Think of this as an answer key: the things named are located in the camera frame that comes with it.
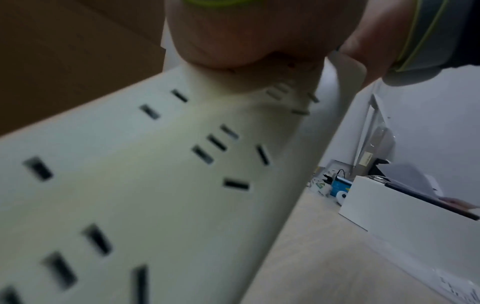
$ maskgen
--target wooden panel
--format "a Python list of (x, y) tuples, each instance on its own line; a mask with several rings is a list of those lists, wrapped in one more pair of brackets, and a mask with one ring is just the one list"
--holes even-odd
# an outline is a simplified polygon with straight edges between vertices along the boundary
[(77, 0), (160, 45), (165, 11), (162, 0)]
[(162, 71), (164, 49), (72, 0), (2, 0), (0, 28), (0, 134)]

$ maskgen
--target white power strip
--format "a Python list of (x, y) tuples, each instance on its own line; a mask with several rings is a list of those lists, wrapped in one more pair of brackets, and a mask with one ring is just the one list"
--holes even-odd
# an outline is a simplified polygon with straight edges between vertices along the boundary
[(238, 301), (365, 68), (320, 75), (185, 65), (1, 138), (0, 302)]

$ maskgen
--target wooden furniture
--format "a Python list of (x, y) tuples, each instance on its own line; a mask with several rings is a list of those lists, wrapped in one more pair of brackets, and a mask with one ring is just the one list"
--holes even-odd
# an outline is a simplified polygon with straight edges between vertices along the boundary
[(160, 73), (155, 3), (2, 0), (0, 135)]
[(339, 209), (307, 190), (242, 304), (450, 303), (370, 249)]

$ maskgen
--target person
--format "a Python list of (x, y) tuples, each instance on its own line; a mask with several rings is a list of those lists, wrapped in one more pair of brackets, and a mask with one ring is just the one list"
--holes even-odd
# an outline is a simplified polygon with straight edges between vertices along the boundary
[(165, 8), (178, 53), (212, 68), (273, 52), (320, 61), (339, 48), (366, 66), (366, 86), (480, 64), (479, 0), (166, 0)]

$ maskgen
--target wooden tabletop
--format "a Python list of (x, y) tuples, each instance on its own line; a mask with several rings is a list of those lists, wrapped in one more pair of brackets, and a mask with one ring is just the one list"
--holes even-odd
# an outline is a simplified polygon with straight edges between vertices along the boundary
[(370, 249), (339, 209), (307, 190), (241, 303), (450, 303)]

